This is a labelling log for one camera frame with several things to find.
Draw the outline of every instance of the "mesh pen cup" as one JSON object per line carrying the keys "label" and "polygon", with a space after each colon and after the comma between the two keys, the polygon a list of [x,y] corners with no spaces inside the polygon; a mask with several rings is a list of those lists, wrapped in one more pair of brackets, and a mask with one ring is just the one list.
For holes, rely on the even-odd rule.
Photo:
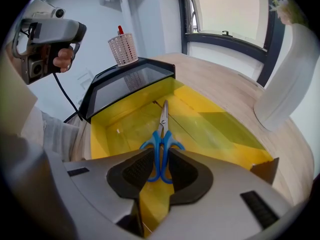
{"label": "mesh pen cup", "polygon": [[138,60],[131,33],[117,35],[108,41],[118,66],[125,66]]}

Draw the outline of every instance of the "white vase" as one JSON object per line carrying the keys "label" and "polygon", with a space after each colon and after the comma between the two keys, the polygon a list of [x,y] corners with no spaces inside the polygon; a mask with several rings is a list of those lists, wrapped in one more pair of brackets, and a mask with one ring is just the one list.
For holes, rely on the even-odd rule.
{"label": "white vase", "polygon": [[292,44],[269,86],[253,110],[259,122],[273,131],[304,98],[320,55],[317,36],[307,27],[292,25]]}

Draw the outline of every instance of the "table top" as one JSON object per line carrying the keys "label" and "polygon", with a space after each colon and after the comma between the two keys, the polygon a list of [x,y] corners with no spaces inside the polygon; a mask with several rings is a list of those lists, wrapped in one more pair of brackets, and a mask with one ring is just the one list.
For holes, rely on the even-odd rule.
{"label": "table top", "polygon": [[254,114],[264,88],[230,68],[184,55],[169,53],[153,58],[175,65],[175,78],[226,110],[242,123],[273,158],[279,158],[272,187],[296,205],[308,198],[314,175],[312,151],[289,118],[275,131],[265,129]]}

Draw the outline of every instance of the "black window frame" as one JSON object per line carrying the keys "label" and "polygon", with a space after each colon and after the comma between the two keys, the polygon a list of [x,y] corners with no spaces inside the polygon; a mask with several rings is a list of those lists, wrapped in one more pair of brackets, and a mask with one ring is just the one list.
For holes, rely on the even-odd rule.
{"label": "black window frame", "polygon": [[[285,35],[285,25],[282,24],[275,11],[269,11],[264,45],[263,48],[261,48],[250,42],[230,36],[210,33],[189,33],[188,28],[190,24],[193,26],[191,2],[195,11],[197,27],[199,27],[199,18],[195,9],[194,0],[178,0],[178,2],[181,25],[181,52],[183,54],[188,54],[189,42],[222,46],[243,53],[263,63],[257,83],[263,87],[266,86],[277,63]],[[268,4],[269,6],[272,5],[272,0],[268,0]]]}

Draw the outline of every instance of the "scissors blade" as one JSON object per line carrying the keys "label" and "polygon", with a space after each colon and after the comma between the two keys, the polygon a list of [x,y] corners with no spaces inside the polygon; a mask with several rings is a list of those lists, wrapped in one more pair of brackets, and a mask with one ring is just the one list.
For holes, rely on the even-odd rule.
{"label": "scissors blade", "polygon": [[160,124],[163,126],[163,136],[166,135],[168,131],[168,101],[165,100],[162,107]]}

